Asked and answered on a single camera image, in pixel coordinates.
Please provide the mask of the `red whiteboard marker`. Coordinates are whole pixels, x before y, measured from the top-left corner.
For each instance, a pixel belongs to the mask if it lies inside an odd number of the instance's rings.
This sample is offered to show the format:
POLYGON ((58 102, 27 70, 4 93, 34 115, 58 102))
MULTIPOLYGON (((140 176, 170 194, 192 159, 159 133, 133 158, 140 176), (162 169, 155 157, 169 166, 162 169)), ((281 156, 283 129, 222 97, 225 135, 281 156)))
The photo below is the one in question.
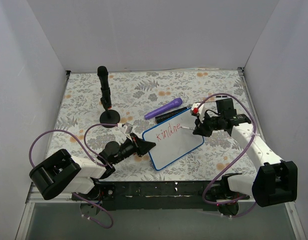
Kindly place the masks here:
POLYGON ((187 127, 187 126, 186 126, 186 127, 185 127, 185 126, 181 126, 181 128, 182 128, 182 129, 191 130, 191 131, 194 131, 194 130, 195 130, 194 128, 192 128, 192 127, 190 128, 190 127, 187 127))

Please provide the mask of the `blue framed whiteboard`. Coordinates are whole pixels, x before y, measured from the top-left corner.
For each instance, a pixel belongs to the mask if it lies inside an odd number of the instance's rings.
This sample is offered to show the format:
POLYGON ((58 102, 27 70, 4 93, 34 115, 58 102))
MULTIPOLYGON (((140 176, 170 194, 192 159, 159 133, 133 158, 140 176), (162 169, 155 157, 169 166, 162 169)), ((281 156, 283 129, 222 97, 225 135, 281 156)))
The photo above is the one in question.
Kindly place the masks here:
POLYGON ((149 151, 154 169, 160 171, 179 160, 204 143, 204 138, 181 126, 195 127, 196 118, 187 109, 172 118, 155 125, 142 134, 145 141, 156 143, 149 151))

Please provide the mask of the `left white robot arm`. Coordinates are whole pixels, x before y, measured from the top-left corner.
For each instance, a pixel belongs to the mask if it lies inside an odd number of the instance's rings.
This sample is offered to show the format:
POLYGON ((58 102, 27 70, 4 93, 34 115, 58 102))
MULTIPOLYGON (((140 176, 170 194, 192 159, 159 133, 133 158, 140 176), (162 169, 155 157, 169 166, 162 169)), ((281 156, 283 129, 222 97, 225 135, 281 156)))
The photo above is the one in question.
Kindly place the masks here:
POLYGON ((131 133, 122 144, 115 141, 106 144, 97 158, 101 165, 60 149, 35 166, 29 177, 44 200, 51 200, 66 192, 84 194, 89 200, 95 200, 100 195, 100 187, 94 183, 95 180, 109 177, 115 171, 115 164, 131 155, 142 157, 155 146, 156 143, 131 133))

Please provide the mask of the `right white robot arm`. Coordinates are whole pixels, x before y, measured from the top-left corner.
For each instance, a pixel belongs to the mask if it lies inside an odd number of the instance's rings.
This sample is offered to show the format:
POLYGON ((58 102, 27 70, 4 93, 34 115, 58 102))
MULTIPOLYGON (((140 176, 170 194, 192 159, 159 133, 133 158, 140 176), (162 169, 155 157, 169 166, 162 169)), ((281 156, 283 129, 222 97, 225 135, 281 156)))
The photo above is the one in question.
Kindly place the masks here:
POLYGON ((293 161, 284 161, 263 139, 256 135, 252 119, 238 114, 231 98, 216 101, 217 113, 209 116, 204 102, 194 103, 191 115, 196 117, 194 135, 210 137, 214 131, 229 134, 243 149, 239 154, 250 158, 257 170, 255 178, 241 173, 220 174, 220 194, 231 199, 237 193, 253 197, 261 207, 297 199, 298 168, 293 161))

